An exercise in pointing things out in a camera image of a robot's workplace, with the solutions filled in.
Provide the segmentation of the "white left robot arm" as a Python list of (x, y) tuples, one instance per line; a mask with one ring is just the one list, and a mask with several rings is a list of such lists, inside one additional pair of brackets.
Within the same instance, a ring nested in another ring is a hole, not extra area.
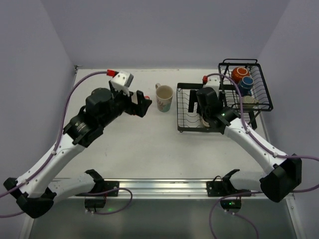
[(136, 91), (125, 95), (107, 88), (97, 88), (86, 98), (85, 105), (63, 129), (53, 147), (25, 174), (8, 178), (4, 187), (16, 199), (22, 212), (36, 219), (46, 214), (54, 204), (73, 195), (100, 196), (114, 192), (94, 169), (86, 170), (74, 179), (54, 182), (55, 176), (94, 140), (104, 128), (122, 113), (144, 117), (152, 101)]

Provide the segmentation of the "tall floral cream mug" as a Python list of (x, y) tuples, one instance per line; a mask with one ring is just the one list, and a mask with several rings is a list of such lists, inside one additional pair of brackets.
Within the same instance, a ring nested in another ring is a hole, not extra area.
[(160, 112), (166, 113), (170, 110), (173, 99), (173, 89), (168, 85), (156, 84), (156, 102)]

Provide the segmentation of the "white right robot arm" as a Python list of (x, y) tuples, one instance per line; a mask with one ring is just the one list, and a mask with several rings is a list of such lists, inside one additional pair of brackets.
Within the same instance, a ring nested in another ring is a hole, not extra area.
[(198, 113), (210, 128), (240, 145), (263, 170), (248, 172), (234, 169), (227, 173), (222, 177), (226, 194), (259, 191), (278, 203), (300, 185), (302, 160), (296, 155), (286, 155), (264, 140), (236, 111), (222, 105), (213, 88), (191, 90), (189, 107), (193, 108), (194, 104), (197, 104)]

